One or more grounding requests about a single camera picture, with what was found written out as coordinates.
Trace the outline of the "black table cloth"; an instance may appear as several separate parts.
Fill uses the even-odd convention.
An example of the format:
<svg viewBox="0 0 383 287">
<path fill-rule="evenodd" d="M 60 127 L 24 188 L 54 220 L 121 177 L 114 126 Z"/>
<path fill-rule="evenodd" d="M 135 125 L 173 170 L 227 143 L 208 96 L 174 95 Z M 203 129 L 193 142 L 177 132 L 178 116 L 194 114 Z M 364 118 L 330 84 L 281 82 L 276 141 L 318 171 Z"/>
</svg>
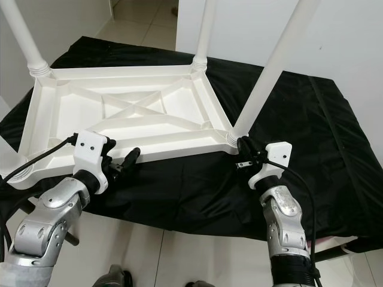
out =
<svg viewBox="0 0 383 287">
<path fill-rule="evenodd" d="M 383 167 L 333 80 L 282 73 L 250 135 L 293 146 L 289 167 L 301 180 L 284 179 L 307 232 L 383 240 Z M 265 240 L 258 196 L 235 160 L 214 152 L 142 163 L 86 210 L 163 230 Z"/>
</svg>

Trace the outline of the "white plastic table top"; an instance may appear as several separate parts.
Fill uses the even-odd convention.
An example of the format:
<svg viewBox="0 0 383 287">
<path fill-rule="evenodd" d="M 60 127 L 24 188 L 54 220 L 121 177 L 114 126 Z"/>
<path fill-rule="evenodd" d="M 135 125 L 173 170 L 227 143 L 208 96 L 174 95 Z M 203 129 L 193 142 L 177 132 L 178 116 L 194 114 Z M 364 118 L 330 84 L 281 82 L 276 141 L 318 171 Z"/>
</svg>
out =
<svg viewBox="0 0 383 287">
<path fill-rule="evenodd" d="M 207 75 L 191 65 L 53 69 L 35 80 L 17 153 L 32 159 L 88 130 L 115 140 L 117 162 L 134 148 L 139 163 L 235 155 L 230 129 Z"/>
</svg>

